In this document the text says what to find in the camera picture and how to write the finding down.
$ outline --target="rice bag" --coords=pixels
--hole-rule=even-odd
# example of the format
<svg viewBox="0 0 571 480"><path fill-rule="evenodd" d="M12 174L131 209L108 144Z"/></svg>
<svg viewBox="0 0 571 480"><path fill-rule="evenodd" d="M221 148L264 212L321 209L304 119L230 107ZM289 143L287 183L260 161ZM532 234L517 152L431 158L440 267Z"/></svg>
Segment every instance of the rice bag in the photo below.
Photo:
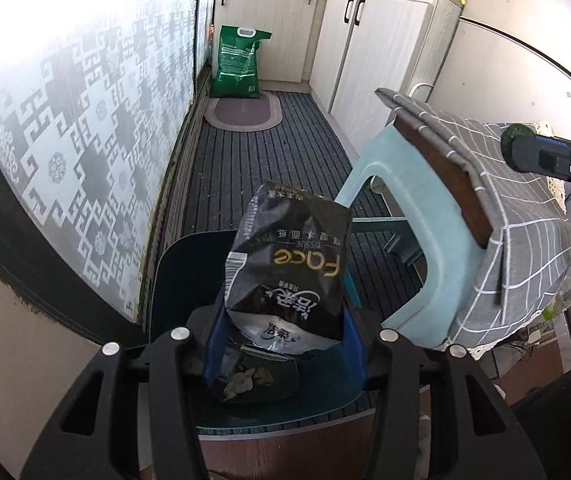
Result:
<svg viewBox="0 0 571 480"><path fill-rule="evenodd" d="M249 202L225 264L225 305L255 345L301 354L343 338L350 209L267 182Z"/></svg>
<svg viewBox="0 0 571 480"><path fill-rule="evenodd" d="M271 32L223 25L219 35L219 68L212 82L210 97L258 99L256 51Z"/></svg>

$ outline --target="doormat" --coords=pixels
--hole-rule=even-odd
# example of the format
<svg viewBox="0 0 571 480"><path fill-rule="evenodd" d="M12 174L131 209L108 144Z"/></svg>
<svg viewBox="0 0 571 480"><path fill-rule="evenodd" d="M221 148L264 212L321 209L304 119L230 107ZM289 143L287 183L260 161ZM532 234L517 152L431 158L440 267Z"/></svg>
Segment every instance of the doormat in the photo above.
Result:
<svg viewBox="0 0 571 480"><path fill-rule="evenodd" d="M230 132L260 132L277 126L283 120L283 112L279 98L262 90L259 99L210 99L205 120Z"/></svg>

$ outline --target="white refrigerator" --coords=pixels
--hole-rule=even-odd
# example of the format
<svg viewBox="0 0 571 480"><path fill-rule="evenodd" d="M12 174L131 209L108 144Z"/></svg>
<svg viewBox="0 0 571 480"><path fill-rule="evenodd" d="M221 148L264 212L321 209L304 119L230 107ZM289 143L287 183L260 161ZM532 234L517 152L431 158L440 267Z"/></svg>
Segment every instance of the white refrigerator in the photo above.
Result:
<svg viewBox="0 0 571 480"><path fill-rule="evenodd" d="M571 0L468 0L428 103L571 139Z"/></svg>

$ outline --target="black tissue package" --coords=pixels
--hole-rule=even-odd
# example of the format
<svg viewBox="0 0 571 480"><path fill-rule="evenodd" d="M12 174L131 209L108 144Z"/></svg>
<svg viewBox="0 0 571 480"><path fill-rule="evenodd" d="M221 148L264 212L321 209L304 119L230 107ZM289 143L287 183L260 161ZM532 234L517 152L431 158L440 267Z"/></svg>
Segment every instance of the black tissue package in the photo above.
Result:
<svg viewBox="0 0 571 480"><path fill-rule="evenodd" d="M261 186L225 262L225 305L255 345L284 353L343 339L350 209L274 182Z"/></svg>

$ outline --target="gray checkered cloth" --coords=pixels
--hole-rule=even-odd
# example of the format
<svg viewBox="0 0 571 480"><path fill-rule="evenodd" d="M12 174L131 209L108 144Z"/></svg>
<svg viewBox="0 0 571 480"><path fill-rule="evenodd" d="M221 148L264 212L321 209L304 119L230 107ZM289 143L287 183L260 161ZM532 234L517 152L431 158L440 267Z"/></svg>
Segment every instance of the gray checkered cloth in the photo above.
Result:
<svg viewBox="0 0 571 480"><path fill-rule="evenodd" d="M468 173L488 216L488 248L449 340L467 348L491 347L527 325L559 291L571 266L571 225L545 177L515 173L504 162L501 133L508 123L461 119L391 90L376 92Z"/></svg>

